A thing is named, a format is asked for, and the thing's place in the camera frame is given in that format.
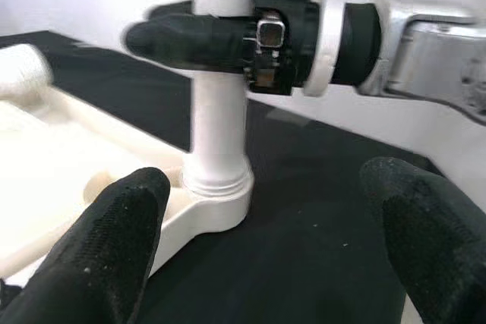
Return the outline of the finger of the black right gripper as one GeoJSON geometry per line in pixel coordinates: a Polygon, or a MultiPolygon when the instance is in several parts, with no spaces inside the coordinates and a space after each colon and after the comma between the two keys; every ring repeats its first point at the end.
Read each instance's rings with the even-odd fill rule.
{"type": "Polygon", "coordinates": [[[246,17],[167,14],[131,25],[128,51],[170,68],[241,74],[253,53],[246,17]]]}
{"type": "Polygon", "coordinates": [[[150,8],[146,16],[147,17],[162,17],[167,14],[192,14],[193,0],[182,0],[178,2],[172,2],[165,5],[157,5],[150,8]]]}

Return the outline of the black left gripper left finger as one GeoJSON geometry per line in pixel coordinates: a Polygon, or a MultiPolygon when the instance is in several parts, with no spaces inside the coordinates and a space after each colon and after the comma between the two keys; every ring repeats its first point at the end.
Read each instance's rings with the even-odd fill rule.
{"type": "Polygon", "coordinates": [[[170,194],[158,168],[110,184],[62,235],[3,323],[133,323],[153,266],[170,194]]]}

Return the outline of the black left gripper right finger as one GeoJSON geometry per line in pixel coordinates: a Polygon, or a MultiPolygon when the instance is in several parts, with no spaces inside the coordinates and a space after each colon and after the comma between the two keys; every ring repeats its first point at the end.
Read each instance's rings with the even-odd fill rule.
{"type": "Polygon", "coordinates": [[[483,323],[484,211],[452,181],[401,159],[370,159],[359,177],[422,322],[483,323]]]}

